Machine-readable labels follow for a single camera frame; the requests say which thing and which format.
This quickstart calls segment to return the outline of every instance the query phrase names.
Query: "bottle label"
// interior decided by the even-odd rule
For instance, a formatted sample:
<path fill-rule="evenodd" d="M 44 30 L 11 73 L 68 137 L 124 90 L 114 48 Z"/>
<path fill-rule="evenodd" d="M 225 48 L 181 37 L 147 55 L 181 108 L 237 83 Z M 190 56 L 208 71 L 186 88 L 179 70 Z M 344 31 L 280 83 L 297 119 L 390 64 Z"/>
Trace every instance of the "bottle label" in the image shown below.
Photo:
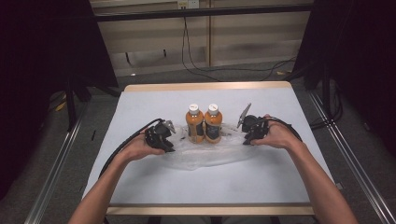
<path fill-rule="evenodd" d="M 195 125 L 189 125 L 189 136 L 192 135 L 198 135 L 198 136 L 204 136 L 204 128 L 203 128 L 203 122 L 200 124 Z"/>
<path fill-rule="evenodd" d="M 210 139 L 217 139 L 220 137 L 220 126 L 206 124 L 206 136 Z"/>

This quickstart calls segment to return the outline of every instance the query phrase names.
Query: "white surface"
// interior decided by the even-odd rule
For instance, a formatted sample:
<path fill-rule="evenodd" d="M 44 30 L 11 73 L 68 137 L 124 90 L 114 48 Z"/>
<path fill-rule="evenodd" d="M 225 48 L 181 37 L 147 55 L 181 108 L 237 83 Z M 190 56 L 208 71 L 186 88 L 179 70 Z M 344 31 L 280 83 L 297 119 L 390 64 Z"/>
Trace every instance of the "white surface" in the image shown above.
<path fill-rule="evenodd" d="M 198 104 L 204 113 L 210 104 L 217 104 L 223 122 L 236 127 L 248 103 L 252 103 L 249 115 L 270 114 L 292 124 L 331 176 L 292 88 L 124 92 L 84 195 L 117 146 L 150 121 L 170 119 L 176 125 L 185 125 L 190 104 Z M 242 146 L 241 142 L 241 150 L 246 147 L 251 146 Z M 133 161 L 123 173 L 111 203 L 308 203 L 304 183 L 286 150 L 256 148 L 257 155 L 248 160 L 193 171 L 171 168 L 161 156 Z"/>

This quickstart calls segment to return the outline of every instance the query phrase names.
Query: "bottle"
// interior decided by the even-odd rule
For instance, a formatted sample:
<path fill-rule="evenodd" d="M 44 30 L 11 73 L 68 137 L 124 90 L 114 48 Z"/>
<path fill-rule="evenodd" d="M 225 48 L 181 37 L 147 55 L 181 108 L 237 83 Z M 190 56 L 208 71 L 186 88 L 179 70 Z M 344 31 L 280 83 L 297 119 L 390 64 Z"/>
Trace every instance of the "bottle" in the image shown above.
<path fill-rule="evenodd" d="M 198 105 L 190 105 L 189 112 L 186 114 L 186 121 L 189 126 L 189 140 L 192 143 L 204 141 L 204 114 L 199 110 Z"/>
<path fill-rule="evenodd" d="M 212 144 L 216 144 L 221 139 L 221 122 L 222 115 L 219 112 L 217 105 L 210 105 L 205 113 L 205 129 L 206 129 L 206 141 Z"/>

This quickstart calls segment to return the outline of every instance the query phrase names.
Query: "cable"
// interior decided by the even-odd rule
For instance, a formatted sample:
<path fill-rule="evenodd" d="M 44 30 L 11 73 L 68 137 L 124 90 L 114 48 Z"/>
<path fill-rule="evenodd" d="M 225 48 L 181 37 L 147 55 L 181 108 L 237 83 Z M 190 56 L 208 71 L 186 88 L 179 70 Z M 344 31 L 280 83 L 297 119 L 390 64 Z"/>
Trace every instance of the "cable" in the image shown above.
<path fill-rule="evenodd" d="M 216 71 L 267 72 L 267 71 L 270 71 L 270 74 L 268 74 L 267 77 L 265 77 L 265 78 L 260 80 L 260 81 L 264 81 L 265 79 L 267 79 L 268 77 L 270 77 L 272 75 L 272 73 L 274 72 L 275 69 L 285 65 L 286 63 L 295 62 L 295 58 L 296 58 L 296 57 L 292 57 L 292 58 L 290 58 L 290 59 L 288 59 L 286 61 L 282 61 L 282 62 L 276 63 L 272 68 L 267 68 L 267 69 L 250 69 L 250 68 L 212 68 L 212 69 L 202 69 L 202 68 L 199 68 L 199 67 L 197 67 L 195 65 L 195 63 L 193 62 L 192 57 L 191 57 L 191 44 L 190 44 L 189 29 L 187 27 L 187 20 L 186 20 L 186 18 L 184 18 L 183 45 L 182 45 L 182 50 L 181 50 L 181 61 L 182 61 L 183 65 L 184 65 L 184 67 L 187 69 L 187 71 L 189 71 L 190 73 L 192 73 L 194 75 L 203 76 L 203 77 L 209 77 L 209 78 L 214 79 L 216 81 L 221 81 L 221 80 L 219 80 L 217 78 L 214 78 L 214 77 L 210 77 L 210 76 L 204 75 L 204 74 L 192 72 L 186 66 L 186 64 L 184 63 L 184 46 L 185 46 L 185 41 L 184 40 L 185 40 L 186 37 L 187 37 L 188 52 L 189 52 L 189 57 L 190 57 L 191 64 L 192 64 L 192 66 L 195 69 L 197 69 L 197 70 L 199 70 L 201 72 L 216 72 Z"/>
<path fill-rule="evenodd" d="M 162 119 L 155 119 L 152 122 L 148 123 L 147 125 L 145 125 L 143 128 L 139 129 L 137 132 L 135 132 L 134 134 L 132 134 L 131 136 L 129 136 L 125 141 L 123 141 L 119 147 L 117 147 L 117 149 L 111 154 L 111 156 L 107 159 L 105 165 L 102 168 L 102 171 L 99 174 L 99 177 L 102 176 L 102 174 L 105 172 L 105 170 L 107 169 L 108 165 L 114 160 L 114 157 L 116 157 L 116 155 L 134 138 L 136 138 L 139 134 L 141 134 L 141 132 L 143 130 L 145 130 L 149 125 L 151 125 L 152 123 L 156 122 L 156 121 L 162 121 Z"/>
<path fill-rule="evenodd" d="M 280 124 L 283 124 L 285 127 L 287 127 L 293 134 L 294 136 L 296 136 L 296 138 L 298 138 L 300 141 L 303 142 L 303 139 L 301 138 L 301 136 L 297 133 L 297 131 L 295 129 L 293 129 L 291 127 L 290 124 L 288 124 L 287 122 L 281 120 L 281 119 L 277 119 L 276 117 L 264 117 L 263 119 L 253 123 L 253 125 L 255 124 L 259 124 L 259 123 L 263 123 L 265 121 L 274 121 L 274 122 L 278 122 Z"/>
<path fill-rule="evenodd" d="M 314 121 L 312 121 L 309 124 L 309 126 L 311 127 L 311 130 L 316 130 L 316 129 L 326 127 L 329 124 L 332 124 L 332 123 L 338 121 L 343 116 L 344 108 L 343 108 L 343 104 L 341 101 L 341 93 L 340 93 L 340 90 L 338 87 L 335 87 L 335 92 L 334 92 L 334 96 L 333 96 L 332 100 L 333 100 L 335 111 L 333 113 L 331 113 L 329 115 L 330 117 L 326 120 L 317 122 L 317 120 L 321 119 L 321 118 L 317 118 Z"/>

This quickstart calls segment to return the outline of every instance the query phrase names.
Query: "gray floor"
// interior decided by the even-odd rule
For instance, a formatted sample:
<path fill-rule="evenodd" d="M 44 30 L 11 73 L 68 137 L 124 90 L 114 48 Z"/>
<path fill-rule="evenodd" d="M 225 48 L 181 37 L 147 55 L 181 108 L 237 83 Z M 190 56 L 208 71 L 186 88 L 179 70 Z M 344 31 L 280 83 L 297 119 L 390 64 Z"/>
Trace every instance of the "gray floor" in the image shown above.
<path fill-rule="evenodd" d="M 273 63 L 240 64 L 238 68 L 263 69 L 271 68 Z M 290 70 L 292 64 L 280 70 Z M 221 81 L 254 81 L 266 77 L 267 72 L 252 71 L 218 71 L 205 73 Z M 282 76 L 272 75 L 268 80 L 279 80 Z M 186 70 L 169 71 L 137 75 L 134 77 L 118 77 L 122 90 L 128 84 L 143 83 L 179 83 L 213 81 L 208 77 L 193 75 Z M 292 86 L 300 101 L 308 121 L 319 117 L 308 92 L 300 79 L 293 80 Z M 106 95 L 99 90 L 90 89 L 92 100 L 82 118 L 75 143 L 67 156 L 59 181 L 51 195 L 41 223 L 65 223 L 76 208 L 92 164 L 106 134 L 106 129 L 112 119 L 118 98 Z M 380 194 L 386 200 L 392 213 L 396 211 L 396 196 L 393 194 L 396 186 L 396 160 L 384 149 L 375 133 L 367 132 L 359 114 L 348 103 L 343 101 L 344 116 L 337 125 L 352 147 L 365 172 L 370 176 Z M 1 223 L 22 223 L 27 218 L 35 198 L 39 194 L 51 166 L 55 161 L 64 138 L 66 137 L 67 114 L 63 109 L 59 112 L 50 111 L 41 131 L 41 141 L 36 146 L 35 154 L 30 159 L 22 175 L 15 181 L 7 197 L 0 202 Z M 361 186 L 350 171 L 344 157 L 332 139 L 329 131 L 319 129 L 314 131 L 322 154 L 332 172 L 336 183 L 342 183 L 341 191 L 352 207 L 360 223 L 381 223 L 377 213 L 367 199 Z M 111 223 L 146 223 L 146 217 L 110 217 Z M 311 217 L 282 217 L 282 223 L 313 223 Z"/>

